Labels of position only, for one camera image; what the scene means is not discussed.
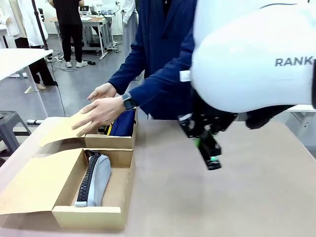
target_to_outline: blue fabric item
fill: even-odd
[[[154,119],[177,119],[191,111],[191,85],[180,82],[179,73],[191,67],[196,3],[197,0],[172,0],[165,18],[162,1],[140,1],[132,52],[109,80],[119,94],[124,94],[143,70],[146,78],[152,75],[130,93],[136,104]]]
[[[135,123],[135,110],[123,112],[112,125],[110,136],[131,137]]]

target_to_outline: open cardboard box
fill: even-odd
[[[0,215],[52,211],[62,228],[123,230],[135,173],[133,150],[90,149],[109,157],[102,206],[74,207],[87,171],[85,149],[32,158],[0,195]]]
[[[57,141],[67,140],[67,139],[80,139],[85,144],[85,147],[94,148],[121,148],[121,149],[133,149],[136,140],[137,126],[138,126],[138,116],[137,109],[135,112],[135,121],[133,135],[131,137],[116,137],[97,134],[97,129],[92,131],[91,134],[86,134],[82,137],[77,137],[77,133],[81,131],[84,127],[87,127],[90,123],[76,129],[72,130],[71,127],[78,121],[86,118],[90,115],[81,114],[80,112],[67,118],[60,118],[60,121],[51,128],[50,131],[40,140],[39,145],[41,147]]]

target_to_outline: box lid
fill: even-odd
[[[0,215],[51,211],[83,149],[32,158],[0,195]]]
[[[85,119],[89,115],[90,113],[81,114],[80,112],[78,112],[71,117],[62,118],[61,121],[56,126],[52,127],[51,130],[48,131],[45,136],[43,136],[43,138],[39,142],[39,145],[43,147],[52,142],[69,139],[69,138],[76,138],[77,133],[80,132],[85,127],[89,126],[90,122],[76,130],[72,130],[71,127],[75,123],[81,121],[82,119]]]

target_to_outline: pencil case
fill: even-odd
[[[101,206],[104,191],[111,176],[110,159],[99,152],[86,150],[88,170],[80,185],[76,207]]]

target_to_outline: plastic stool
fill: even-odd
[[[13,132],[13,128],[18,123],[21,123],[25,127],[26,132]],[[9,148],[9,154],[15,152],[20,146],[15,135],[31,135],[31,131],[16,111],[0,111],[0,141],[3,140]]]

